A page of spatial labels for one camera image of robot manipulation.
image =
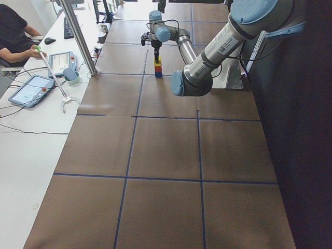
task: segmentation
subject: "grid square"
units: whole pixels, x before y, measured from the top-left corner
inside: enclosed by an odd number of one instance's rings
[[[193,33],[195,46],[207,46],[210,41],[223,29],[226,23],[194,22]]]
[[[131,3],[123,1],[122,5],[119,5],[116,15],[116,19],[120,20],[149,20],[149,13],[156,9],[156,4],[152,1],[141,1],[138,3]]]
[[[212,89],[197,98],[200,118],[259,120],[253,93],[243,90]]]
[[[276,185],[204,184],[206,248],[295,249]]]
[[[229,11],[224,4],[193,4],[193,22],[228,22]]]
[[[141,44],[141,35],[149,31],[146,23],[147,21],[115,20],[112,22],[105,42]]]
[[[205,180],[276,182],[260,122],[200,120]]]
[[[191,4],[167,3],[165,13],[162,14],[162,19],[164,21],[169,19],[175,19],[179,22],[191,22]]]
[[[24,249],[113,246],[124,179],[54,175]]]
[[[200,179],[197,122],[139,118],[129,175]]]
[[[143,74],[147,47],[104,44],[96,68],[102,74]]]
[[[171,77],[144,76],[139,115],[149,117],[196,118],[195,97],[175,96],[170,87]]]
[[[185,66],[177,46],[162,46],[159,50],[159,55],[161,57],[161,68],[163,75],[172,75],[174,71],[181,71]],[[145,68],[146,74],[155,74],[154,59],[154,48],[149,46]]]
[[[200,183],[129,179],[117,249],[202,249]]]
[[[94,76],[77,114],[136,115],[142,78],[141,75]]]
[[[55,172],[125,176],[134,122],[130,117],[77,116]]]

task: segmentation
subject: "person's hand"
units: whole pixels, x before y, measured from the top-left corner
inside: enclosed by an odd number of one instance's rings
[[[36,50],[36,45],[32,45],[31,48],[28,50],[29,57],[34,58],[41,58],[42,56],[40,53]]]

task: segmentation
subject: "black cable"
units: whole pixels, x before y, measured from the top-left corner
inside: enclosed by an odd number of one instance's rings
[[[46,67],[46,66],[42,66],[42,67],[32,68],[32,69],[28,69],[28,70],[25,70],[25,69],[24,69],[24,71],[18,73],[16,76],[18,76],[18,75],[20,75],[20,74],[23,74],[23,73],[28,73],[28,71],[33,71],[33,70],[37,70],[37,69],[47,69],[47,67]]]
[[[16,79],[13,79],[12,81],[16,81],[16,82],[19,82],[19,83],[22,83],[22,84],[26,85],[26,82],[22,82],[22,81],[19,81],[19,80],[16,80]]]
[[[40,98],[37,98],[37,99],[34,99],[34,100],[30,100],[28,102],[25,102],[25,103],[22,103],[22,104],[17,104],[17,105],[9,105],[9,106],[5,106],[5,107],[0,107],[0,109],[6,109],[6,108],[11,108],[11,107],[14,107],[14,106],[21,106],[21,105],[25,105],[27,103],[30,103],[30,102],[33,102],[33,101],[36,101],[36,100],[40,100],[42,99],[44,96],[41,96]]]
[[[9,127],[9,126],[6,126],[4,124],[1,124],[0,123],[0,126],[3,126],[3,127],[6,127],[6,128],[9,128],[9,129],[13,129],[15,131],[19,131],[19,132],[22,132],[22,133],[25,133],[25,134],[56,134],[56,135],[68,135],[69,133],[62,133],[62,132],[34,132],[34,131],[22,131],[20,129],[16,129],[16,128],[13,128],[13,127]]]
[[[25,108],[25,107],[22,107],[21,109],[17,110],[16,112],[11,113],[11,114],[8,114],[8,115],[5,115],[5,116],[1,116],[0,118],[5,118],[5,117],[8,117],[8,116],[13,115],[13,114],[15,114],[15,113],[18,113],[19,111],[23,110],[24,108]]]
[[[30,77],[32,77],[32,75],[24,68],[24,66],[22,66],[22,68],[30,75]]]
[[[2,75],[6,76],[7,78],[11,79],[12,81],[15,80],[15,78],[11,78],[11,77],[9,77],[8,75],[5,75],[5,74],[2,74]]]
[[[152,25],[152,30],[153,30],[155,24],[165,23],[165,22],[176,22],[176,23],[177,23],[177,30],[176,30],[176,33],[175,33],[175,37],[176,37],[176,36],[178,35],[179,30],[180,30],[180,24],[179,24],[179,22],[178,22],[177,20],[175,20],[175,19],[169,19],[169,20],[165,20],[165,21],[158,21],[158,22],[155,22],[155,23]]]
[[[232,56],[228,56],[227,58],[230,58],[230,59],[236,59],[236,60],[242,60],[242,61],[259,61],[261,59],[264,59],[266,56],[268,56],[270,53],[272,53],[273,51],[276,50],[276,48],[281,44],[281,42],[283,41],[284,39],[282,39],[274,48],[271,49],[271,51],[269,51],[267,54],[265,54],[264,56],[258,58],[258,59],[253,59],[253,60],[250,60],[250,59],[243,59],[243,58],[240,58],[241,55],[239,55],[238,57],[232,57]]]
[[[220,69],[219,73],[216,76],[212,76],[212,78],[218,77],[222,73],[223,68]]]
[[[9,85],[9,86],[7,87],[7,89],[8,89],[8,88],[11,88],[11,87],[18,87],[18,88],[20,88],[21,86],[19,86],[19,85]]]
[[[86,63],[85,63],[85,61],[83,61],[82,63],[81,63],[81,65],[78,67],[78,69],[76,70],[77,72],[79,72],[80,71],[80,69],[81,69],[81,67],[83,66],[83,65],[85,65]]]

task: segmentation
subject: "green handle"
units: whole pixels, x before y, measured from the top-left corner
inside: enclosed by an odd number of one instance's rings
[[[35,49],[37,49],[37,51],[40,53],[41,50],[40,50],[40,46],[36,46]]]

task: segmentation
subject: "tablet screen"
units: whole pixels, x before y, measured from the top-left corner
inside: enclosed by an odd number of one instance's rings
[[[52,56],[52,70],[54,74],[61,74],[69,66],[69,53],[55,54]]]
[[[28,103],[38,98],[38,93],[50,80],[33,77],[26,85],[20,89],[12,99],[20,103]]]

